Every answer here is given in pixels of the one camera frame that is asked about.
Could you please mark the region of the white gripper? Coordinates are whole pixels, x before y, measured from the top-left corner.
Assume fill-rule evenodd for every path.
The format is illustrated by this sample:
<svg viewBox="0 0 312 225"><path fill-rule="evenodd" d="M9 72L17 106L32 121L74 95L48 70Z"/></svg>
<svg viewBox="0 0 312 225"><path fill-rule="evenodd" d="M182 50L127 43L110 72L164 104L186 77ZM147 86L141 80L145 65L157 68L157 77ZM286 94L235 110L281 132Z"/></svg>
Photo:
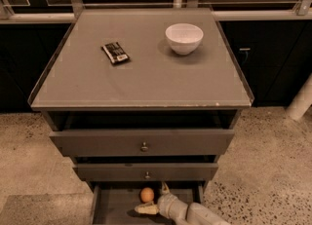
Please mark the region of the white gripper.
<svg viewBox="0 0 312 225"><path fill-rule="evenodd" d="M151 215L156 215L159 212L162 216L172 219L174 222L185 222L188 204L171 194L166 182L162 183L161 193L163 196L158 199L157 206L153 202L138 205L135 207L135 212Z"/></svg>

